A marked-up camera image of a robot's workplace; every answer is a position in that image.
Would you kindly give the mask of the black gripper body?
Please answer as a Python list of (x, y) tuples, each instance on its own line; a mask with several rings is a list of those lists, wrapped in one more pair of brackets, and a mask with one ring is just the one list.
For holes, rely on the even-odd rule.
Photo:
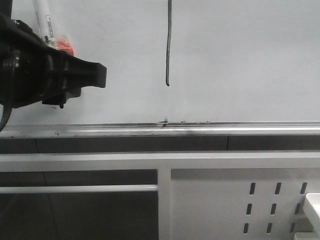
[(42, 102), (64, 107), (67, 91), (52, 76), (68, 54), (47, 46), (23, 21), (11, 18), (12, 1), (0, 2), (0, 103), (12, 110)]

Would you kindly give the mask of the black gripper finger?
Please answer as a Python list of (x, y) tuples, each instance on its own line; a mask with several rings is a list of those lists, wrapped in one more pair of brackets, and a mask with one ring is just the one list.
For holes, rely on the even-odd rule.
[(44, 76), (41, 103), (62, 109), (69, 99), (81, 96), (82, 88), (105, 88), (107, 68), (101, 63), (85, 61), (55, 50), (47, 56)]

